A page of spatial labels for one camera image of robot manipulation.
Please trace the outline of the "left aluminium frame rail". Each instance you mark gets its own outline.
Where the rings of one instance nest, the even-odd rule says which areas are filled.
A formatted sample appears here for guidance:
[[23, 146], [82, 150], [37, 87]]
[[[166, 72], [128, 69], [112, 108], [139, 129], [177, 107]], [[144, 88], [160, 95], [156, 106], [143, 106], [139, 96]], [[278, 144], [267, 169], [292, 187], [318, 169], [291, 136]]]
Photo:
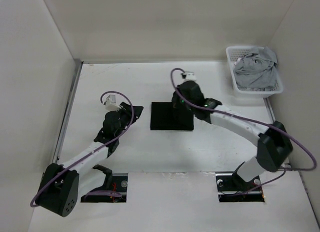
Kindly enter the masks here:
[[81, 74], [81, 70], [83, 67], [83, 61], [81, 59], [74, 59], [74, 62], [75, 62], [75, 70], [73, 72], [72, 82], [71, 82], [68, 98], [66, 101], [63, 119], [61, 122], [60, 129], [58, 131], [58, 137], [56, 140], [56, 144], [54, 146], [54, 150], [52, 152], [52, 156], [49, 160], [49, 164], [56, 163], [60, 159], [60, 156], [61, 156], [60, 154], [62, 152], [62, 146], [63, 146], [63, 142], [65, 139], [65, 135], [66, 135], [66, 131], [67, 131], [68, 123], [69, 123], [69, 118], [70, 118], [70, 114], [72, 111], [73, 102], [75, 99], [77, 86], [79, 83], [80, 74]]

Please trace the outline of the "black tank top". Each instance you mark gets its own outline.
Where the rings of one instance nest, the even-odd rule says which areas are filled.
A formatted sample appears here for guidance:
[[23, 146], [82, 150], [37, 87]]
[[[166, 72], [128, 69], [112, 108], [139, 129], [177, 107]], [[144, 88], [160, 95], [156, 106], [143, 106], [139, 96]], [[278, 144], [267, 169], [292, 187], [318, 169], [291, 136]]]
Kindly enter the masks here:
[[193, 128], [176, 128], [173, 117], [173, 107], [171, 102], [152, 102], [150, 129], [153, 131], [193, 131]]

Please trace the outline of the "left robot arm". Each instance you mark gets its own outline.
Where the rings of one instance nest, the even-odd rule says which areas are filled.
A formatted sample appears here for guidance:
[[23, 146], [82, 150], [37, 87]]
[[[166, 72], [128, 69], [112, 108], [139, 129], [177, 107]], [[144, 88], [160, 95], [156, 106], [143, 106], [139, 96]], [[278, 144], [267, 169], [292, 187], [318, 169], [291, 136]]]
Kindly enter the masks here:
[[32, 206], [66, 217], [80, 197], [96, 188], [111, 188], [112, 171], [99, 162], [115, 152], [119, 137], [140, 118], [144, 108], [122, 102], [108, 105], [107, 109], [102, 128], [87, 149], [67, 162], [52, 163], [46, 168]]

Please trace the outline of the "grey tank tops pile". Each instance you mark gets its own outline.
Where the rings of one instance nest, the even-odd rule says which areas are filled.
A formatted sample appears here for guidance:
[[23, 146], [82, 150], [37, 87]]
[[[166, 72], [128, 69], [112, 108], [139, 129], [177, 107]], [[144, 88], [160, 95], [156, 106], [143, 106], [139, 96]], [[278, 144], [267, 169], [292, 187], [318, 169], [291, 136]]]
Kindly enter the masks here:
[[276, 84], [278, 60], [268, 47], [253, 47], [234, 64], [236, 84], [244, 91], [270, 91]]

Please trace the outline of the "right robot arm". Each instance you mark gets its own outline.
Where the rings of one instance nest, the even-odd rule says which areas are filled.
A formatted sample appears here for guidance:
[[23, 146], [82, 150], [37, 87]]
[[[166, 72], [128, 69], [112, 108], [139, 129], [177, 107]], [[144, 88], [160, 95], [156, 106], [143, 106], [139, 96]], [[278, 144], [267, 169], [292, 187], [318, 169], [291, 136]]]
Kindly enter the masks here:
[[263, 125], [242, 118], [221, 101], [204, 97], [195, 81], [188, 80], [177, 85], [172, 102], [176, 109], [184, 109], [199, 120], [225, 128], [256, 147], [256, 155], [232, 173], [231, 182], [240, 191], [248, 190], [249, 184], [262, 173], [276, 172], [293, 150], [282, 123], [275, 121]]

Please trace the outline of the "white plastic laundry basket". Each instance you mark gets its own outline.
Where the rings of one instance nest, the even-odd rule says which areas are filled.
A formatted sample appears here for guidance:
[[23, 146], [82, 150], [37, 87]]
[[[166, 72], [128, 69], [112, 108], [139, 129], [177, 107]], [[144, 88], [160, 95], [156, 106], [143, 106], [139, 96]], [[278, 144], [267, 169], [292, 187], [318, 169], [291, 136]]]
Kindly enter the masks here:
[[229, 46], [225, 52], [236, 97], [267, 98], [284, 91], [277, 55], [270, 48]]

